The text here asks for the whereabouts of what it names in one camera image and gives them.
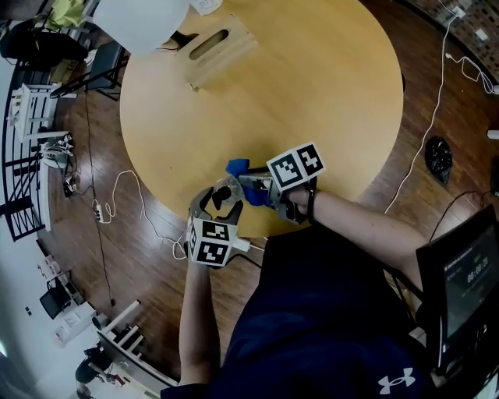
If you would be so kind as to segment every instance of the power strip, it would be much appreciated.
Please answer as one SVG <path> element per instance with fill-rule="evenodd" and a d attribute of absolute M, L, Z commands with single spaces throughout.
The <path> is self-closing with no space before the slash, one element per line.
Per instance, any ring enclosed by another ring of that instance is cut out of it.
<path fill-rule="evenodd" d="M 99 223 L 104 223 L 104 219 L 102 218 L 102 205 L 97 201 L 95 202 L 97 203 L 94 208 L 95 217 Z"/>

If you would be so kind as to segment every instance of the hand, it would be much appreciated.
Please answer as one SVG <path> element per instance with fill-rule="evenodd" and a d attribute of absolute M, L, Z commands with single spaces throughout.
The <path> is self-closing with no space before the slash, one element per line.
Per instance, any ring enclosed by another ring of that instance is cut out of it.
<path fill-rule="evenodd" d="M 293 189 L 290 189 L 285 193 L 285 196 L 292 203 L 298 205 L 298 211 L 301 214 L 307 214 L 309 207 L 309 190 L 307 190 L 304 185 L 299 185 Z"/>

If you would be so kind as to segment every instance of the cable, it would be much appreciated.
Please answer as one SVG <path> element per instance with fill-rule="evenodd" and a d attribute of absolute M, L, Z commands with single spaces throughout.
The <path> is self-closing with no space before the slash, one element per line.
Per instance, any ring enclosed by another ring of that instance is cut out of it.
<path fill-rule="evenodd" d="M 437 115 L 438 108 L 440 107 L 441 95 L 442 95 L 442 88 L 444 87 L 445 41 L 447 40 L 447 36 L 449 35 L 449 31 L 451 29 L 451 25 L 456 20 L 456 18 L 457 18 L 457 16 L 454 16 L 449 21 L 449 24 L 447 26 L 447 32 L 445 32 L 444 41 L 442 43 L 442 77 L 441 77 L 440 88 L 438 89 L 437 106 L 435 107 L 433 116 L 431 117 L 430 127 L 427 129 L 427 131 L 425 131 L 425 133 L 423 135 L 423 139 L 421 140 L 421 146 L 419 147 L 418 152 L 416 152 L 416 155 L 412 159 L 411 167 L 409 169 L 409 172 L 407 173 L 407 175 L 405 175 L 405 177 L 403 178 L 402 182 L 400 183 L 400 186 L 398 187 L 397 192 L 395 193 L 395 196 L 393 197 L 393 200 L 390 202 L 390 205 L 388 205 L 387 209 L 385 210 L 385 213 L 387 213 L 390 210 L 391 206 L 395 203 L 395 200 L 398 198 L 398 194 L 400 194 L 400 190 L 402 189 L 402 186 L 404 185 L 405 181 L 409 178 L 409 176 L 412 173 L 412 169 L 414 168 L 414 163 L 416 162 L 416 158 L 418 157 L 419 153 L 421 152 L 421 150 L 424 147 L 426 136 L 428 136 L 428 133 L 434 127 L 435 116 Z"/>
<path fill-rule="evenodd" d="M 440 4 L 442 4 L 442 5 L 443 5 L 443 7 L 444 7 L 447 11 L 449 11 L 449 12 L 450 12 L 450 14 L 452 14 L 453 16 L 458 16 L 458 15 L 457 15 L 454 11 L 452 11 L 451 9 L 449 9 L 449 8 L 448 8 L 448 7 L 447 7 L 447 6 L 446 6 L 446 5 L 442 2 L 442 0 L 438 0 L 438 2 L 439 2 Z"/>
<path fill-rule="evenodd" d="M 452 57 L 452 55 L 450 55 L 449 53 L 445 54 L 445 57 L 451 59 L 456 64 L 461 64 L 462 63 L 462 65 L 461 65 L 461 72 L 462 72 L 462 74 L 466 78 L 472 80 L 473 82 L 478 83 L 478 81 L 480 80 L 480 77 L 481 77 L 482 78 L 482 82 L 483 82 L 483 89 L 485 90 L 485 93 L 487 93 L 487 94 L 495 94 L 496 96 L 499 95 L 499 91 L 495 91 L 494 90 L 494 84 L 489 79 L 489 77 L 485 73 L 483 73 L 482 69 L 480 69 L 480 67 L 475 62 L 473 62 L 471 59 L 469 59 L 469 57 L 461 57 L 458 61 L 456 61 L 454 59 L 454 57 Z M 465 61 L 469 62 L 471 65 L 473 65 L 478 70 L 478 76 L 476 78 L 472 78 L 471 76 L 466 75 L 466 72 L 465 72 Z"/>
<path fill-rule="evenodd" d="M 230 258 L 228 258 L 227 263 L 225 265 L 227 266 L 230 262 L 232 262 L 237 257 L 241 257 L 243 259 L 246 259 L 248 262 L 252 263 L 253 265 L 255 265 L 256 267 L 258 267 L 259 269 L 262 268 L 262 266 L 259 265 L 257 262 L 255 262 L 254 260 L 250 259 L 248 256 L 243 255 L 242 253 L 236 253 L 235 255 L 232 255 Z"/>
<path fill-rule="evenodd" d="M 481 198 L 480 198 L 480 209 L 483 208 L 483 205 L 484 205 L 484 200 L 485 200 L 485 196 L 487 194 L 489 194 L 491 191 L 486 191 L 484 192 L 483 194 L 481 192 L 478 192 L 476 190 L 471 190 L 471 191 L 464 191 L 462 192 L 461 194 L 459 194 L 458 196 L 456 196 L 451 203 L 448 204 L 447 208 L 445 208 L 445 211 L 442 213 L 442 216 L 441 218 L 438 220 L 437 222 L 437 225 L 435 226 L 435 229 L 434 229 L 434 232 L 431 234 L 431 237 L 430 237 L 430 242 L 431 240 L 434 239 L 434 236 L 435 236 L 435 233 L 437 232 L 437 229 L 438 229 L 438 226 L 440 226 L 440 223 L 443 221 L 445 215 L 447 214 L 447 212 L 452 208 L 452 205 L 454 205 L 454 203 L 459 200 L 459 198 L 461 198 L 462 196 L 465 196 L 466 194 L 473 194 L 473 193 L 476 193 L 476 194 L 481 194 Z"/>
<path fill-rule="evenodd" d="M 250 247 L 250 248 L 254 248 L 254 249 L 258 249 L 258 250 L 260 250 L 260 251 L 262 251 L 262 252 L 265 252 L 265 249 L 260 248 L 259 246 L 256 246 L 256 245 L 253 245 L 253 244 L 249 244 L 249 247 Z"/>
<path fill-rule="evenodd" d="M 87 101 L 87 91 L 85 90 L 85 111 L 87 113 L 87 128 L 88 128 L 88 157 L 90 159 L 90 174 L 92 176 L 92 194 L 94 195 L 94 200 L 92 201 L 92 204 L 94 201 L 96 201 L 97 194 L 95 192 L 95 181 L 94 181 L 94 162 L 92 161 L 92 146 L 91 146 L 91 132 L 90 132 L 90 116 L 88 114 L 88 101 Z M 104 269 L 104 277 L 106 279 L 106 283 L 108 285 L 108 294 L 109 294 L 109 303 L 111 304 L 111 307 L 115 305 L 115 300 L 112 298 L 111 294 L 111 285 L 109 284 L 109 279 L 108 279 L 108 271 L 106 269 L 106 259 L 104 256 L 104 248 L 102 246 L 102 237 L 101 237 L 101 229 L 99 228 L 99 222 L 97 221 L 96 218 L 94 218 L 95 221 L 95 227 L 97 229 L 97 233 L 99 235 L 99 244 L 101 246 L 101 255 L 102 255 L 102 268 Z"/>
<path fill-rule="evenodd" d="M 400 295 L 400 300 L 404 303 L 404 307 L 405 307 L 405 311 L 407 312 L 407 317 L 413 322 L 415 323 L 415 320 L 414 318 L 412 317 L 412 313 L 411 313 L 411 308 L 409 308 L 409 304 L 407 303 L 407 301 L 405 300 L 405 296 L 404 296 L 404 293 L 402 292 L 402 289 L 400 288 L 400 284 L 398 283 L 398 280 L 397 280 L 397 277 L 395 277 L 393 274 L 391 275 L 391 277 L 393 278 L 393 282 L 395 283 L 395 286 L 397 288 L 397 291 L 398 291 L 398 294 Z"/>
<path fill-rule="evenodd" d="M 84 196 L 85 194 L 87 194 L 87 191 L 92 189 L 92 185 L 90 184 L 83 192 L 74 192 L 73 194 L 75 196 Z"/>
<path fill-rule="evenodd" d="M 49 155 L 48 159 L 52 159 L 53 161 L 55 161 L 55 164 L 57 165 L 58 170 L 61 172 L 61 183 L 62 183 L 62 187 L 64 187 L 65 176 L 64 176 L 64 172 L 62 171 L 61 165 L 57 162 L 57 158 L 55 156 Z"/>
<path fill-rule="evenodd" d="M 104 208 L 106 209 L 106 212 L 108 212 L 108 215 L 109 215 L 109 220 L 108 221 L 101 221 L 102 224 L 110 224 L 112 222 L 112 219 L 113 217 L 116 216 L 116 202 L 115 202 L 115 191 L 116 191 L 116 186 L 118 185 L 118 180 L 120 178 L 121 175 L 124 175 L 125 173 L 131 173 L 135 179 L 136 179 L 136 182 L 137 182 L 137 186 L 139 187 L 139 194 L 140 194 L 140 200 L 142 201 L 142 213 L 141 215 L 143 214 L 144 217 L 147 219 L 147 221 L 149 222 L 149 224 L 152 226 L 153 230 L 154 230 L 154 233 L 156 234 L 157 237 L 161 238 L 161 239 L 164 239 L 168 242 L 170 242 L 171 244 L 173 244 L 173 249 L 172 249 L 172 254 L 173 254 L 173 257 L 177 260 L 184 260 L 187 256 L 186 254 L 184 253 L 184 249 L 182 248 L 182 245 L 180 244 L 180 240 L 182 239 L 183 237 L 183 234 L 180 235 L 179 239 L 177 240 L 174 240 L 173 238 L 169 238 L 169 237 L 164 237 L 163 235 L 160 235 L 157 230 L 156 230 L 156 227 L 154 226 L 153 222 L 150 220 L 150 218 L 147 216 L 146 214 L 146 204 L 143 200 L 143 195 L 142 195 L 142 189 L 140 188 L 140 181 L 139 181 L 139 178 L 137 177 L 136 173 L 134 171 L 131 171 L 131 170 L 128 170 L 128 171 L 122 171 L 117 177 L 116 177 L 116 181 L 115 181 L 115 186 L 112 190 L 112 195 L 111 195 L 111 198 L 112 198 L 112 207 L 113 209 L 111 210 L 111 206 L 106 203 L 104 205 Z M 180 248 L 180 251 L 182 252 L 183 256 L 182 257 L 178 257 L 176 255 L 176 249 Z"/>
<path fill-rule="evenodd" d="M 75 167 L 73 171 L 76 172 L 78 175 L 81 175 L 81 165 L 78 164 L 78 157 L 76 156 L 75 153 L 73 153 L 73 158 L 75 158 Z"/>
<path fill-rule="evenodd" d="M 180 50 L 180 47 L 175 47 L 175 48 L 158 47 L 156 48 L 156 50 L 178 51 Z"/>

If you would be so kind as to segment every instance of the black chair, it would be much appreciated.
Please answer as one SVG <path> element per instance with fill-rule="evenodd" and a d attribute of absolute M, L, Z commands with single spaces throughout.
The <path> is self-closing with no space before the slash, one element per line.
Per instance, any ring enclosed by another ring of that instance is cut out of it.
<path fill-rule="evenodd" d="M 71 305 L 72 300 L 72 297 L 65 290 L 61 281 L 58 278 L 55 278 L 54 281 L 55 287 L 51 287 L 49 281 L 47 283 L 47 293 L 40 298 L 41 305 L 52 320 L 65 308 Z"/>
<path fill-rule="evenodd" d="M 105 90 L 122 86 L 118 81 L 119 71 L 126 66 L 126 63 L 125 49 L 118 42 L 103 44 L 97 49 L 90 72 L 54 90 L 50 97 L 64 97 L 85 87 L 86 90 L 95 90 L 113 101 L 118 101 L 119 93 L 107 93 Z"/>

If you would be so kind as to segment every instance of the under armour logo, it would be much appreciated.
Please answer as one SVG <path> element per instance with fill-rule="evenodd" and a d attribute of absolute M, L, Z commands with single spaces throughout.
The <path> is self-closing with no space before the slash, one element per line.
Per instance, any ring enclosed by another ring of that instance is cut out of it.
<path fill-rule="evenodd" d="M 381 380 L 379 380 L 377 382 L 383 387 L 380 390 L 380 395 L 389 395 L 390 394 L 390 387 L 393 387 L 394 385 L 399 385 L 400 383 L 403 383 L 404 381 L 405 381 L 406 387 L 413 384 L 416 381 L 416 378 L 412 377 L 411 374 L 412 374 L 412 367 L 408 368 L 408 369 L 404 369 L 404 376 L 397 378 L 393 381 L 389 381 L 388 376 L 383 377 Z"/>

